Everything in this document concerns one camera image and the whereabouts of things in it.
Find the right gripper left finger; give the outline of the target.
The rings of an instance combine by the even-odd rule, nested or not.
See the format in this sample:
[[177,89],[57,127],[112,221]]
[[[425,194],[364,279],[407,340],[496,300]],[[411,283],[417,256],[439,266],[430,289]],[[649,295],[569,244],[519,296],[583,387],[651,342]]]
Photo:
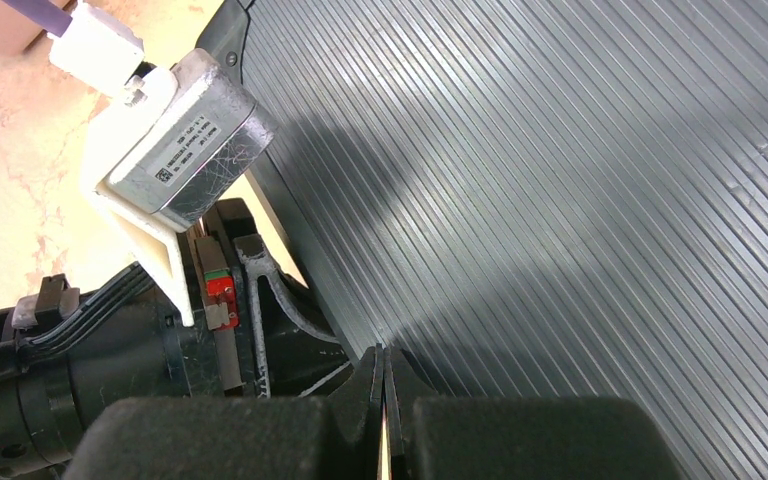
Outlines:
[[372,479],[384,352],[328,396],[147,397],[107,407],[68,479]]

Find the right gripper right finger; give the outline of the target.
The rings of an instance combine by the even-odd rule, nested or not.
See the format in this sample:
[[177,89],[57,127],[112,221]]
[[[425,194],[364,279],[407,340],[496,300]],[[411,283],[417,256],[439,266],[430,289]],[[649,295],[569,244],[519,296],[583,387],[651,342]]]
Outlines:
[[658,427],[616,397],[453,397],[384,351],[396,479],[678,479]]

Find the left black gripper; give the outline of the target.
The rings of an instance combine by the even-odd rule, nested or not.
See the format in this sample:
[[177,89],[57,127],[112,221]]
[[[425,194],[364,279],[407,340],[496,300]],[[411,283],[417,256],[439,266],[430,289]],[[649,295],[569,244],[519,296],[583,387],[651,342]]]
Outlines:
[[127,268],[103,289],[102,322],[53,359],[30,366],[26,333],[0,310],[0,479],[48,478],[65,467],[87,428],[129,397],[243,395],[257,367],[245,271],[234,241],[256,232],[240,199],[222,200],[178,238],[194,306],[186,327],[146,275]]

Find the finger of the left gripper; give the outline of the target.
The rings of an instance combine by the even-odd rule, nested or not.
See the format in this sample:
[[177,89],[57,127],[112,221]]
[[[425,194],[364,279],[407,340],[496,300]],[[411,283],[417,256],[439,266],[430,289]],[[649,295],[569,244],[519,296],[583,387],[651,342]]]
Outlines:
[[328,395],[351,361],[310,291],[287,275],[257,234],[234,240],[251,328],[254,397]]

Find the black foam-lined carry case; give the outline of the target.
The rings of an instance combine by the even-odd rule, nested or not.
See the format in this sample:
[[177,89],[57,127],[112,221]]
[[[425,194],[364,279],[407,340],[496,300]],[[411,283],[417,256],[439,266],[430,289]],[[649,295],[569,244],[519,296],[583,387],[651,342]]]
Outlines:
[[252,168],[344,347],[611,395],[768,479],[768,1],[225,1]]

